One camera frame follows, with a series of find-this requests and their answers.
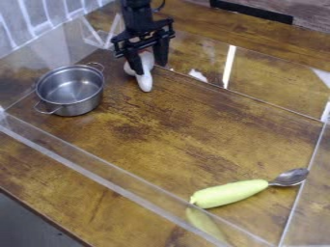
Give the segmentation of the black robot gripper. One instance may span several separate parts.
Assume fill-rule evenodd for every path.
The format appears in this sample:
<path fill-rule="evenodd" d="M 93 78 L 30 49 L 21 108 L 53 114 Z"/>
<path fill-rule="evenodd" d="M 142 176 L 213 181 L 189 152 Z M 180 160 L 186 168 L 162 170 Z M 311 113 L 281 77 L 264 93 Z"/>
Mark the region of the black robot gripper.
<path fill-rule="evenodd" d="M 172 18 L 161 20 L 144 17 L 124 17 L 125 30 L 116 35 L 110 42 L 114 46 L 114 56 L 125 56 L 125 71 L 129 74 L 142 75 L 142 66 L 138 50 L 152 46 L 154 62 L 164 67 L 166 64 L 168 43 L 174 37 Z"/>

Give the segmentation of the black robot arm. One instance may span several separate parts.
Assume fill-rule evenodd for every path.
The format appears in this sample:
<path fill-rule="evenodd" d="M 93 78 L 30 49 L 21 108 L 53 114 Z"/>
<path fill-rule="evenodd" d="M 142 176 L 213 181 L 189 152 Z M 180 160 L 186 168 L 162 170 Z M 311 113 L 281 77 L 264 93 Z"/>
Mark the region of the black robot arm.
<path fill-rule="evenodd" d="M 166 64 L 168 44 L 174 37 L 170 17 L 154 20 L 153 13 L 165 5 L 161 3 L 156 9 L 150 8 L 150 0 L 120 0 L 121 14 L 125 30 L 116 35 L 110 42 L 114 46 L 114 56 L 125 57 L 130 69 L 142 75 L 138 52 L 152 47 L 156 63 L 164 67 Z"/>

